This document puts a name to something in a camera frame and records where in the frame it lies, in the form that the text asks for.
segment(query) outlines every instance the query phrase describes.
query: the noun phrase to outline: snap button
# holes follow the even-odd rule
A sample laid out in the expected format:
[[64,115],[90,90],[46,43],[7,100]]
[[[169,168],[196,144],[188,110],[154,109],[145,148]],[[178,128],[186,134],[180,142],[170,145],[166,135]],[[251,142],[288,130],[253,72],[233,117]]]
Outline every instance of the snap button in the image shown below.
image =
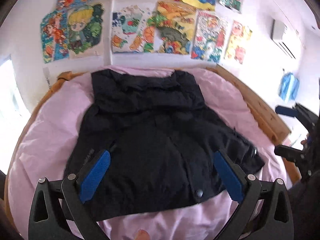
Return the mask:
[[202,197],[203,191],[201,189],[197,189],[196,194],[198,197]]

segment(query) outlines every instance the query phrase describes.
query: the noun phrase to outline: hand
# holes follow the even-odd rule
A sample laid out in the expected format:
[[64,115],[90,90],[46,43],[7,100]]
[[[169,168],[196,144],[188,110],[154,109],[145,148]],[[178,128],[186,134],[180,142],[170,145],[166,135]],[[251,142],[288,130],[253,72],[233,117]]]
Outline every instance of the hand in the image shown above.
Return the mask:
[[301,141],[301,144],[303,146],[308,142],[308,137],[309,137],[309,134],[307,134],[307,138],[305,140]]
[[150,236],[145,230],[140,229],[134,240],[150,240]]

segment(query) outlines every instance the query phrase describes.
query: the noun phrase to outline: white wall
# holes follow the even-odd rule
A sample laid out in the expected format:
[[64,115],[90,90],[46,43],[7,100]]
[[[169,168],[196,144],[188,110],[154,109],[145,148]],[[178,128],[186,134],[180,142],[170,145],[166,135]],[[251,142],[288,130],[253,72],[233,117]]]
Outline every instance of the white wall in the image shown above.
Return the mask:
[[[55,0],[18,0],[9,13],[0,28],[0,62],[11,55],[21,96],[30,111],[48,90],[43,67],[49,67],[51,79],[54,79],[58,73],[63,71],[79,72],[110,64],[108,17],[112,11],[112,0],[100,0],[100,2],[106,9],[103,57],[63,59],[48,64],[44,64],[42,60],[39,25],[42,18],[53,10]],[[247,83],[271,106],[276,105],[278,100],[276,90],[282,76],[282,68],[297,71],[300,55],[297,60],[290,60],[270,39],[272,22],[275,18],[288,26],[292,24],[293,28],[299,31],[303,40],[304,25],[298,14],[299,11],[292,5],[291,0],[276,0],[276,3],[273,0],[244,0],[242,14],[233,13],[220,4],[217,4],[216,10],[220,15],[227,16],[230,22],[236,19],[249,25],[253,30],[251,48],[247,52],[244,65],[231,66],[223,60],[222,65]],[[199,60],[191,60],[189,56],[180,55],[117,55],[114,56],[113,61],[115,65],[130,64],[131,66],[149,67],[213,66]]]
[[[17,85],[29,111],[33,110],[49,89],[43,67],[49,67],[50,72],[57,77],[63,71],[81,72],[110,64],[107,53],[103,56],[44,63],[40,23],[46,14],[53,11],[55,2],[56,0],[18,0],[0,27],[0,63],[11,55]],[[100,2],[105,8],[112,7],[112,0]],[[109,11],[103,16],[104,23],[109,22]],[[108,44],[108,35],[104,39]]]
[[319,114],[320,38],[306,33],[306,49],[298,72],[300,87],[297,102]]

